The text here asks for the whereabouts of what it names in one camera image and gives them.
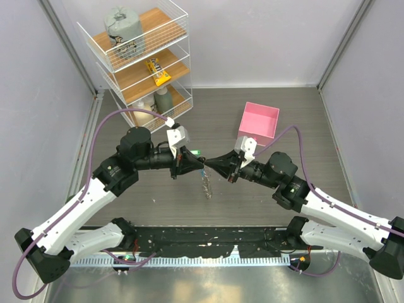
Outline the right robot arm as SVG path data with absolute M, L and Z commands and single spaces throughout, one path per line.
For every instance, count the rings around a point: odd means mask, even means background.
M 331 248 L 367 261 L 386 277 L 403 278 L 401 217 L 378 217 L 332 198 L 296 176 L 297 166 L 286 153 L 276 151 L 266 163 L 245 163 L 242 156 L 231 151 L 205 165 L 231 183 L 241 178 L 274 189 L 273 199 L 298 213 L 285 234 L 290 247 Z

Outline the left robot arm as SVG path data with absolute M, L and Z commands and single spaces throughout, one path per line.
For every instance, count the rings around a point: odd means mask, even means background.
M 116 153 L 94 170 L 87 186 L 48 221 L 15 234 L 16 242 L 43 283 L 56 281 L 72 263 L 95 252 L 133 248 L 136 232 L 123 218 L 115 218 L 86 235 L 75 233 L 96 212 L 138 182 L 140 171 L 169 169 L 175 179 L 204 167 L 203 159 L 186 148 L 189 138 L 184 127 L 168 130 L 167 137 L 169 145 L 160 148 L 152 143 L 147 128 L 131 128 L 121 138 Z

